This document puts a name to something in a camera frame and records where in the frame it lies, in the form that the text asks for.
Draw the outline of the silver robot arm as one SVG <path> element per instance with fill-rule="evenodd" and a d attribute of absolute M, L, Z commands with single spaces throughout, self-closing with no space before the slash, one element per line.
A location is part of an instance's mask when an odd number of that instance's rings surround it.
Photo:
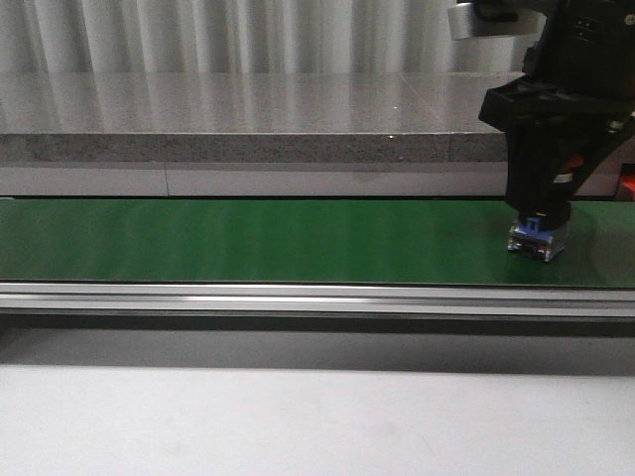
<path fill-rule="evenodd" d="M 466 1 L 468 37 L 513 35 L 525 13 L 546 22 L 523 74 L 485 94 L 479 118 L 504 133 L 506 202 L 541 229 L 569 221 L 570 201 L 634 134 L 631 1 Z"/>

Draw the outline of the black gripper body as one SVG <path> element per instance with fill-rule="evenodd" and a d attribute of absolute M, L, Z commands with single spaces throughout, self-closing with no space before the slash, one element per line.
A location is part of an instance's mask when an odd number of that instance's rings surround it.
<path fill-rule="evenodd" d="M 479 118 L 505 135 L 505 200 L 519 219 L 564 223 L 573 195 L 634 134 L 634 4 L 521 5 L 545 27 L 522 77 L 488 90 Z"/>

